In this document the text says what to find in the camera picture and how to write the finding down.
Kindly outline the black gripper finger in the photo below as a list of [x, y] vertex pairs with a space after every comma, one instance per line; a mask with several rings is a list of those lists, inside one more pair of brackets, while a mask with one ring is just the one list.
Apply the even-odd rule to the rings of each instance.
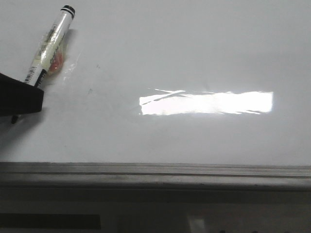
[[44, 91], [0, 75], [0, 115], [24, 115], [42, 110]]

